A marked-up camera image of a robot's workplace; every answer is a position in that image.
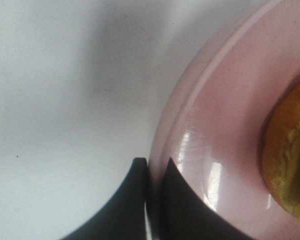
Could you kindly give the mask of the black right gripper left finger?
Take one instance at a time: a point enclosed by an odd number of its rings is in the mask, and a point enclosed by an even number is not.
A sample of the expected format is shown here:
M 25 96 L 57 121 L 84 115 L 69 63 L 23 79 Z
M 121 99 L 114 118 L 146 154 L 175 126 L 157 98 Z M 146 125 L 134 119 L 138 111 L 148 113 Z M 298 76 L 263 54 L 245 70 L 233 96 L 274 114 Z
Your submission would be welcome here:
M 145 240 L 147 160 L 134 158 L 122 184 L 109 201 L 65 240 Z

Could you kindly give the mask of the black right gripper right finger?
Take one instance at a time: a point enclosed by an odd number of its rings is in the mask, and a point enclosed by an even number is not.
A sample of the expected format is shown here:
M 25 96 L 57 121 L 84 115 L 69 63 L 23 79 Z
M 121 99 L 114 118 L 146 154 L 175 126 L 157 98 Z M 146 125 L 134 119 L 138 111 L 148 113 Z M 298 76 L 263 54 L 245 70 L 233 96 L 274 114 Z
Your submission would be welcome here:
M 192 190 L 169 159 L 159 208 L 161 240 L 250 240 L 212 211 Z

